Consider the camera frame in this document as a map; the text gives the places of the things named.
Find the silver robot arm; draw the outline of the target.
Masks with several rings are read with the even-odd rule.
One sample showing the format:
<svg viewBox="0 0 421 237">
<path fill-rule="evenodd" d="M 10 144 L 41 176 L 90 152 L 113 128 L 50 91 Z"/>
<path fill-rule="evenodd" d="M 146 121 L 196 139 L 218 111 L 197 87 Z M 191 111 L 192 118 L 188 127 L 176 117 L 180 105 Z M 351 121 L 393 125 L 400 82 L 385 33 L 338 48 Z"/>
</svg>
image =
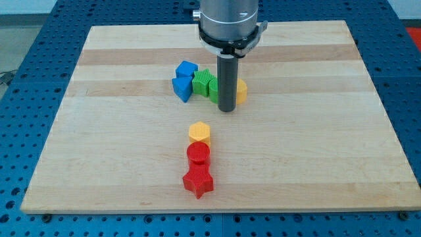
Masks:
<svg viewBox="0 0 421 237">
<path fill-rule="evenodd" d="M 258 0 L 201 0 L 193 19 L 208 37 L 237 41 L 253 33 L 258 11 Z"/>
</svg>

